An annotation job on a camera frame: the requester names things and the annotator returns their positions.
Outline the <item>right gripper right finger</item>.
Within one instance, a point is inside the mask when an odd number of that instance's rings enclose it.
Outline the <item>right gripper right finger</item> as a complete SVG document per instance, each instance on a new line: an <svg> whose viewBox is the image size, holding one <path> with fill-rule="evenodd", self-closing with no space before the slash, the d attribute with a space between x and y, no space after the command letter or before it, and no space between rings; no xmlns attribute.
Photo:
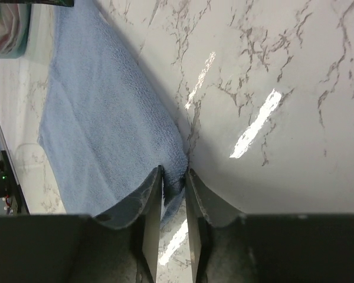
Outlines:
<svg viewBox="0 0 354 283"><path fill-rule="evenodd" d="M247 246L240 211L191 168L185 184L193 282L246 282Z"/></svg>

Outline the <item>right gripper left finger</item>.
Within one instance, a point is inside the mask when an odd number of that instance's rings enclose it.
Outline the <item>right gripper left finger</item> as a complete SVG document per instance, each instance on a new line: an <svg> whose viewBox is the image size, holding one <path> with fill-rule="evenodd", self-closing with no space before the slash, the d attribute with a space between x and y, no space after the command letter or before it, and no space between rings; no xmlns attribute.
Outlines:
<svg viewBox="0 0 354 283"><path fill-rule="evenodd" d="M112 231L104 263L114 282L156 281L162 177L162 166L152 169L135 191L95 217Z"/></svg>

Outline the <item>blue patterned towel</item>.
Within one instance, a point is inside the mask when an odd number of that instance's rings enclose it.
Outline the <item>blue patterned towel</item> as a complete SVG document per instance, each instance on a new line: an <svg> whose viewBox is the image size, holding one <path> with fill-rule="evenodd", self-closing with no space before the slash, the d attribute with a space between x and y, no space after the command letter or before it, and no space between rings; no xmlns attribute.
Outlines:
<svg viewBox="0 0 354 283"><path fill-rule="evenodd" d="M182 202L188 159L180 132L94 1L54 10L38 142L67 213L109 213L158 166L162 223Z"/></svg>

